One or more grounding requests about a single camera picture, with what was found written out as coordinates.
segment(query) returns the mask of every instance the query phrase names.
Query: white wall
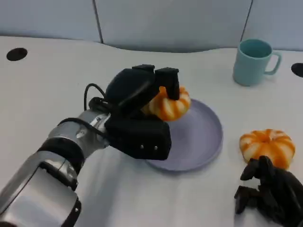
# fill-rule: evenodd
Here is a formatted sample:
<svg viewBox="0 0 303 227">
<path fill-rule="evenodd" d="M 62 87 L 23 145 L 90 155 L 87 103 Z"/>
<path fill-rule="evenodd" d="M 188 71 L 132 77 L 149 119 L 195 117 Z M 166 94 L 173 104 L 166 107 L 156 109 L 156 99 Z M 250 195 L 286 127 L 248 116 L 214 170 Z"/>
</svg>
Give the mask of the white wall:
<svg viewBox="0 0 303 227">
<path fill-rule="evenodd" d="M 96 0 L 105 44 L 190 52 L 235 47 L 251 0 Z"/>
<path fill-rule="evenodd" d="M 1 0 L 0 35 L 100 42 L 92 0 Z"/>
<path fill-rule="evenodd" d="M 97 21 L 93 0 L 0 0 L 0 35 L 101 42 L 101 28 L 108 45 L 191 52 L 236 47 L 245 29 L 243 39 L 303 50 L 302 0 L 251 1 L 96 0 Z"/>
<path fill-rule="evenodd" d="M 253 0 L 243 39 L 264 39 L 279 50 L 303 50 L 302 10 L 303 0 Z"/>
</svg>

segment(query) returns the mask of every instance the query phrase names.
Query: silver robot arm segment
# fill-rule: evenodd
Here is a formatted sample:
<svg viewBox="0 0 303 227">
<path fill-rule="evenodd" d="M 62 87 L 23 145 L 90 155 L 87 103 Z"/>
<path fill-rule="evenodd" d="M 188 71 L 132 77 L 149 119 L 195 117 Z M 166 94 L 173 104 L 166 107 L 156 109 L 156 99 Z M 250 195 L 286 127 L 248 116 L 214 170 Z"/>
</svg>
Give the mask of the silver robot arm segment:
<svg viewBox="0 0 303 227">
<path fill-rule="evenodd" d="M 92 110 L 79 116 L 100 131 L 108 118 Z M 75 193 L 78 173 L 86 158 L 107 146 L 104 138 L 79 123 L 58 125 L 2 190 L 0 226 L 5 222 L 17 227 L 74 226 L 81 212 Z"/>
</svg>

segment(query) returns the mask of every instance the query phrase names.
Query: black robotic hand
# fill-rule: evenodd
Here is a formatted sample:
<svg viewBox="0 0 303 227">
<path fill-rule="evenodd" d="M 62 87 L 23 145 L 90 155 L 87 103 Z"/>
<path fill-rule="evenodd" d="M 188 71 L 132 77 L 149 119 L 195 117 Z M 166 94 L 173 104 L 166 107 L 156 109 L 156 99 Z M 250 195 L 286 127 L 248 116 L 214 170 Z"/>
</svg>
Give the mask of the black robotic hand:
<svg viewBox="0 0 303 227">
<path fill-rule="evenodd" d="M 235 212 L 257 208 L 266 218 L 284 227 L 303 227 L 303 185 L 290 172 L 276 168 L 270 159 L 251 159 L 241 180 L 260 179 L 258 190 L 239 186 L 234 198 Z"/>
</svg>

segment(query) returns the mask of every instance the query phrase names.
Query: black hole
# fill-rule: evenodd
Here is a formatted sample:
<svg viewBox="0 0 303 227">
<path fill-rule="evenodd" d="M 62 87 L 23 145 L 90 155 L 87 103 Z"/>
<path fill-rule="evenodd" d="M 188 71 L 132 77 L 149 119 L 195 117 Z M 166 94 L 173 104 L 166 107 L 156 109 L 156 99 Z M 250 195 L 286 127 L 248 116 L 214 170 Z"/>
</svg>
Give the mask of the black hole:
<svg viewBox="0 0 303 227">
<path fill-rule="evenodd" d="M 25 48 L 15 48 L 8 52 L 6 58 L 10 61 L 19 61 L 27 56 L 27 50 Z"/>
<path fill-rule="evenodd" d="M 299 77 L 303 77 L 303 63 L 293 64 L 292 72 Z"/>
</svg>

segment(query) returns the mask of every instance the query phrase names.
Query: light blue mug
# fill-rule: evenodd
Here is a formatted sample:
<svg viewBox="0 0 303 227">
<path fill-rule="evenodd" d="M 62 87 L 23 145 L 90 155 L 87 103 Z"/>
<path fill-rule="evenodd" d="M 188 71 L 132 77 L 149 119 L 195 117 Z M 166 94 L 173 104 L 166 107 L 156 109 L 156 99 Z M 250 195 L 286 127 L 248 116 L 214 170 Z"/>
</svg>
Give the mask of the light blue mug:
<svg viewBox="0 0 303 227">
<path fill-rule="evenodd" d="M 272 55 L 278 56 L 272 71 L 265 71 Z M 259 39 L 242 41 L 238 47 L 236 62 L 233 67 L 233 79 L 243 86 L 258 84 L 264 75 L 274 75 L 279 69 L 281 54 L 273 52 L 272 47 Z"/>
</svg>

